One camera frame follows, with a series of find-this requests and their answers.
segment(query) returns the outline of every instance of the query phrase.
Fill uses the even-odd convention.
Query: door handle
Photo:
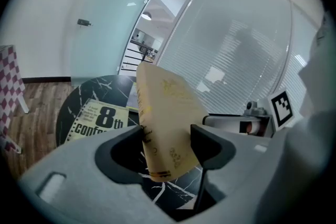
[[[84,26],[91,26],[91,25],[93,25],[92,23],[90,23],[89,20],[83,20],[83,19],[78,19],[77,24],[78,25],[84,25]]]

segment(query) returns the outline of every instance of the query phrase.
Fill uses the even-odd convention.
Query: glass door
[[[85,3],[71,52],[72,85],[118,73],[133,27],[146,4],[146,0],[80,1]]]
[[[279,82],[291,26],[289,0],[191,0],[157,65],[183,76],[209,113],[241,114]]]

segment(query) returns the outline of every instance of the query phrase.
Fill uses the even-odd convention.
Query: wooden floor
[[[70,82],[26,84],[24,98],[29,107],[25,114],[17,106],[9,126],[9,136],[22,148],[22,154],[5,153],[15,179],[56,147],[58,112],[72,92]]]

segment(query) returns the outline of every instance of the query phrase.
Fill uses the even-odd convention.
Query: checkered fabric
[[[10,120],[25,86],[14,45],[0,47],[0,135],[7,135]]]

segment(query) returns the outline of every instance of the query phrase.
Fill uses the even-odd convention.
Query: black marble table
[[[76,115],[88,99],[126,106],[133,82],[136,82],[136,77],[104,76],[88,80],[74,89],[62,105],[57,118],[57,145],[65,142]],[[138,124],[138,114],[130,111],[128,126]],[[143,152],[139,152],[139,174],[143,177],[144,190],[163,211],[193,208],[201,183],[202,168],[200,166],[171,182],[156,183],[150,179]]]

